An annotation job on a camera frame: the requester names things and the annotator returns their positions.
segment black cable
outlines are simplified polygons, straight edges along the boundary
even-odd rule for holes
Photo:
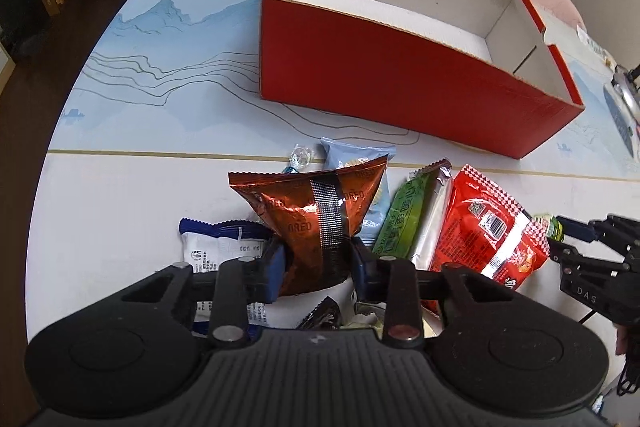
[[[596,314],[595,310],[591,310],[583,318],[581,318],[578,322],[580,322],[580,324],[584,324],[586,321],[588,321],[595,314]]]

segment red cardboard box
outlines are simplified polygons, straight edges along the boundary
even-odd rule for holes
[[[530,0],[262,0],[260,93],[522,158],[584,106]]]

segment red snack package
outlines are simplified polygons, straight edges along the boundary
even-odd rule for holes
[[[465,165],[453,181],[431,269],[439,271],[453,261],[516,289],[548,256],[542,225],[497,184]]]

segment barcode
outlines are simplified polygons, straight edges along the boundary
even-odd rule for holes
[[[480,217],[484,212],[484,203],[480,203],[480,201],[472,201],[469,205],[469,212],[476,217]]]
[[[488,232],[496,241],[504,235],[507,230],[506,223],[492,212],[487,212],[480,221],[480,227]]]

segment silver bolt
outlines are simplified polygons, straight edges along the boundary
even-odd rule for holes
[[[220,342],[237,342],[244,337],[244,331],[238,326],[218,326],[213,330],[213,338]]]
[[[389,328],[389,336],[397,341],[414,341],[420,336],[420,331],[408,324],[396,324]]]

